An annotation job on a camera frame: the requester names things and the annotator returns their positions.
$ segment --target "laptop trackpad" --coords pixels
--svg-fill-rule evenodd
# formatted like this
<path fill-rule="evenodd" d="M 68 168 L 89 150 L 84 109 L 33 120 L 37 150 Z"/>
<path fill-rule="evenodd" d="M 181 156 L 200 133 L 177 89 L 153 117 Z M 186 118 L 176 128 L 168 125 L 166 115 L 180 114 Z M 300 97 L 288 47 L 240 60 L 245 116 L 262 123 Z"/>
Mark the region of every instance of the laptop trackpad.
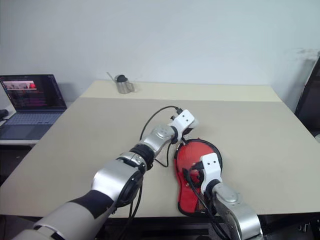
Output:
<path fill-rule="evenodd" d="M 35 126 L 14 125 L 1 134 L 2 139 L 25 139 Z"/>

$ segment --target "cup handle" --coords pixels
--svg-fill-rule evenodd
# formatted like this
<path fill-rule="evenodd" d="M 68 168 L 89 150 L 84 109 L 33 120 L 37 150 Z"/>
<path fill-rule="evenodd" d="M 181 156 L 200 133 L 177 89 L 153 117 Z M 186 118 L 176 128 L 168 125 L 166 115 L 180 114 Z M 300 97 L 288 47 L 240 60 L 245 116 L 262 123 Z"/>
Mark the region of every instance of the cup handle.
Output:
<path fill-rule="evenodd" d="M 135 91 L 135 86 L 134 86 L 133 83 L 127 82 L 127 86 L 128 86 L 128 89 L 130 90 L 130 92 L 134 92 Z"/>

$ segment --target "black cable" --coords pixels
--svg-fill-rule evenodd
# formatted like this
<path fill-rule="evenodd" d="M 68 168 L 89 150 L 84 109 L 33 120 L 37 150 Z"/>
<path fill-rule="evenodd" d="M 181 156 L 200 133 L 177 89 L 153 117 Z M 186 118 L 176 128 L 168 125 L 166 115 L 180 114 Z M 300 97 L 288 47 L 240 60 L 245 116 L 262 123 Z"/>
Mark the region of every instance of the black cable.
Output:
<path fill-rule="evenodd" d="M 136 216 L 136 213 L 138 211 L 138 208 L 139 208 L 139 205 L 140 205 L 140 201 L 141 201 L 141 197 L 142 197 L 142 184 L 140 186 L 140 190 L 139 190 L 139 196 L 138 196 L 138 200 L 136 202 L 136 205 L 135 205 L 135 208 L 134 208 L 134 211 L 132 213 L 132 215 L 129 214 L 129 218 L 128 218 L 128 221 L 126 222 L 126 224 L 124 225 L 121 233 L 119 234 L 118 236 L 118 240 L 122 240 L 122 239 L 125 239 L 127 233 L 127 228 L 131 225 L 134 217 Z"/>
<path fill-rule="evenodd" d="M 156 111 L 156 112 L 149 118 L 148 121 L 146 121 L 145 125 L 143 126 L 142 132 L 141 132 L 141 134 L 140 134 L 139 140 L 142 139 L 142 137 L 143 137 L 143 135 L 144 135 L 144 132 L 145 132 L 145 130 L 146 130 L 146 128 L 147 128 L 147 125 L 148 125 L 148 124 L 150 123 L 150 121 L 154 118 L 154 116 L 157 115 L 158 113 L 160 113 L 161 111 L 163 111 L 163 110 L 165 110 L 165 109 L 169 109 L 169 108 L 173 108 L 173 109 L 175 109 L 176 111 L 179 111 L 179 110 L 180 110 L 179 107 L 177 107 L 177 106 L 172 106 L 172 105 L 170 105 L 170 106 L 165 106 L 165 107 L 163 107 L 163 108 L 160 108 L 158 111 Z"/>
<path fill-rule="evenodd" d="M 171 142 L 168 144 L 168 147 L 166 149 L 166 165 L 164 165 L 162 162 L 160 162 L 157 159 L 154 159 L 156 162 L 158 162 L 162 167 L 169 167 L 169 150 L 170 150 Z"/>
<path fill-rule="evenodd" d="M 3 237 L 2 239 L 6 239 L 6 229 L 7 229 L 7 218 L 5 215 L 3 215 L 4 224 L 3 224 Z"/>
<path fill-rule="evenodd" d="M 198 200 L 201 202 L 201 204 L 207 209 L 209 218 L 211 220 L 211 225 L 214 229 L 214 231 L 216 232 L 216 234 L 222 239 L 222 240 L 230 240 L 230 237 L 228 236 L 228 234 L 225 232 L 225 230 L 220 226 L 219 222 L 215 219 L 215 216 L 213 216 L 213 214 L 210 211 L 210 208 L 207 206 L 207 204 L 205 203 L 205 201 L 203 201 L 203 199 L 201 198 L 201 196 L 199 195 L 199 193 L 197 192 L 194 183 L 191 179 L 191 171 L 193 169 L 190 168 L 188 170 L 188 174 L 187 174 L 187 181 L 193 191 L 193 193 L 196 195 L 196 197 L 198 198 Z"/>
<path fill-rule="evenodd" d="M 160 113 L 161 111 L 165 110 L 165 109 L 169 109 L 169 108 L 174 108 L 178 114 L 180 114 L 182 112 L 182 109 L 177 107 L 177 106 L 173 106 L 173 105 L 169 105 L 169 106 L 165 106 L 165 107 L 162 107 L 160 108 L 158 111 L 156 111 L 149 119 L 148 121 L 146 121 L 146 123 L 144 124 L 143 126 L 143 129 L 141 131 L 141 134 L 140 134 L 140 138 L 139 140 L 142 139 L 143 135 L 144 135 L 144 132 L 148 126 L 148 124 L 150 123 L 150 121 L 155 117 L 155 115 L 157 115 L 158 113 Z M 170 150 L 170 146 L 171 146 L 171 143 L 169 143 L 168 145 L 168 148 L 166 150 L 166 165 L 164 165 L 162 162 L 160 162 L 159 160 L 157 159 L 154 159 L 156 162 L 158 162 L 160 165 L 162 165 L 163 167 L 167 168 L 169 166 L 169 150 Z M 141 184 L 141 187 L 140 187 L 140 191 L 139 191 L 139 195 L 138 195 L 138 200 L 137 200 L 137 203 L 135 205 L 135 208 L 134 208 L 134 211 L 132 212 L 132 208 L 133 208 L 133 202 L 130 203 L 130 211 L 129 211 L 129 218 L 128 218 L 128 221 L 126 222 L 126 224 L 124 225 L 120 235 L 118 236 L 118 240 L 121 240 L 121 239 L 124 239 L 126 237 L 126 230 L 127 228 L 130 226 L 130 224 L 132 223 L 137 211 L 138 211 L 138 208 L 139 208 L 139 205 L 140 205 L 140 201 L 141 201 L 141 196 L 142 196 L 142 184 Z"/>

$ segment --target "cable connector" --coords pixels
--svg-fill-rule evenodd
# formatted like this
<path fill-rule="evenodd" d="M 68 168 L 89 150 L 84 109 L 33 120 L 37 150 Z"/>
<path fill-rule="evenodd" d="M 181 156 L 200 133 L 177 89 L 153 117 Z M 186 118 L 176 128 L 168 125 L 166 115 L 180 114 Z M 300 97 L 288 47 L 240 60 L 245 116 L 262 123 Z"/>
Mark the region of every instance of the cable connector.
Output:
<path fill-rule="evenodd" d="M 182 108 L 180 108 L 180 107 L 175 107 L 175 111 L 176 111 L 176 113 L 179 115 L 179 114 L 181 114 L 184 110 L 182 109 Z"/>

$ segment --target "beige table surface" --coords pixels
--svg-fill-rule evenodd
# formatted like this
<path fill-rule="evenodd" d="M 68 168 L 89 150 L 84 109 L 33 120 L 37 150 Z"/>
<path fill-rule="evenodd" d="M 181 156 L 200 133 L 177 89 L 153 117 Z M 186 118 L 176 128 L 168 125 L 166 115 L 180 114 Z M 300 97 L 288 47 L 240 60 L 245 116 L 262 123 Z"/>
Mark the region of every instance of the beige table surface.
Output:
<path fill-rule="evenodd" d="M 70 101 L 65 102 L 67 108 L 72 104 Z M 16 110 L 12 104 L 9 104 L 5 109 L 8 110 L 9 115 L 6 116 L 6 119 L 11 118 L 15 113 Z M 0 122 L 0 126 L 5 124 L 5 121 Z M 39 142 L 38 139 L 33 139 L 33 140 L 0 140 L 0 145 L 15 145 L 15 146 L 34 146 Z"/>
<path fill-rule="evenodd" d="M 200 125 L 191 137 L 219 148 L 222 179 L 258 214 L 320 211 L 319 144 L 270 87 L 139 83 L 137 92 L 121 95 L 112 82 L 97 81 L 1 186 L 0 213 L 41 217 L 84 195 L 106 161 L 138 142 L 150 115 L 172 104 L 197 117 Z M 159 114 L 147 131 L 168 123 L 172 114 Z M 137 217 L 182 216 L 177 196 L 173 163 L 155 163 L 145 174 Z M 113 217 L 128 212 L 123 207 Z"/>

